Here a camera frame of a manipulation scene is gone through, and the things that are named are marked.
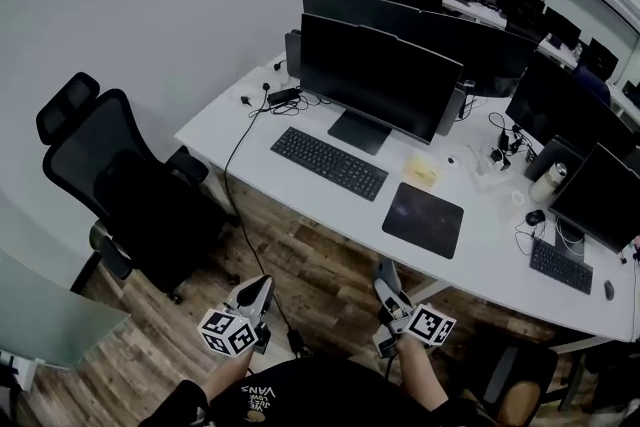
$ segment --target chair headrest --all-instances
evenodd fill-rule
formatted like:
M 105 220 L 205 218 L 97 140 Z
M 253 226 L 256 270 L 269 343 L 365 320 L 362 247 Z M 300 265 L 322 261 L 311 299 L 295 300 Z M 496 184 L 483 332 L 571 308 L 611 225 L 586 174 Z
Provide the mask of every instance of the chair headrest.
M 36 116 L 43 144 L 53 144 L 99 94 L 100 84 L 86 73 L 76 73 Z

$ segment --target chair armrest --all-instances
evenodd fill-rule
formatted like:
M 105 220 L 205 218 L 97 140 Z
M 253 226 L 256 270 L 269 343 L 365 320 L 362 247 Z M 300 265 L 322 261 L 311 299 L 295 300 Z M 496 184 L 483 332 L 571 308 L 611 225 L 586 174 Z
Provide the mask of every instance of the chair armrest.
M 180 146 L 165 164 L 171 171 L 179 171 L 189 182 L 202 183 L 209 174 L 209 169 L 202 162 L 189 154 L 186 146 Z
M 118 248 L 109 237 L 104 237 L 100 241 L 99 253 L 105 265 L 114 276 L 120 279 L 127 279 L 129 277 L 129 274 L 131 274 L 133 270 L 131 260 L 125 258 L 124 255 L 118 251 Z

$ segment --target black keyboard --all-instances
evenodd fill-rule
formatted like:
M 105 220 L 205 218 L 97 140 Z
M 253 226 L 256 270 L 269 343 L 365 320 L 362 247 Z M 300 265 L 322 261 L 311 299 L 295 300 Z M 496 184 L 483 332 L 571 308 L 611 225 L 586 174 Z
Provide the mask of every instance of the black keyboard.
M 533 240 L 529 267 L 580 292 L 591 293 L 593 268 L 565 255 L 544 240 Z
M 320 139 L 289 127 L 271 151 L 373 201 L 389 173 Z

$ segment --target yellow sticky note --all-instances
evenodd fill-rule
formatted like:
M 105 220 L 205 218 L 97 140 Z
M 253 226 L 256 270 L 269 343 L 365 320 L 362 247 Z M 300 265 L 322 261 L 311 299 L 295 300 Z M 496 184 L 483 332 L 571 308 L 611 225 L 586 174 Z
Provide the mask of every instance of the yellow sticky note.
M 417 184 L 431 188 L 438 179 L 440 165 L 435 159 L 429 159 L 419 154 L 413 154 L 404 165 L 404 174 Z

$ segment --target chair seat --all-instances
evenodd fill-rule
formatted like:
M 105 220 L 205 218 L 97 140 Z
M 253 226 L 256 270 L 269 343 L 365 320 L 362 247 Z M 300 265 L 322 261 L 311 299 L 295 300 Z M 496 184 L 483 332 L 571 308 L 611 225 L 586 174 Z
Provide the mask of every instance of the chair seat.
M 224 210 L 197 189 L 133 152 L 123 152 L 96 181 L 114 240 L 149 280 L 172 292 L 206 258 Z

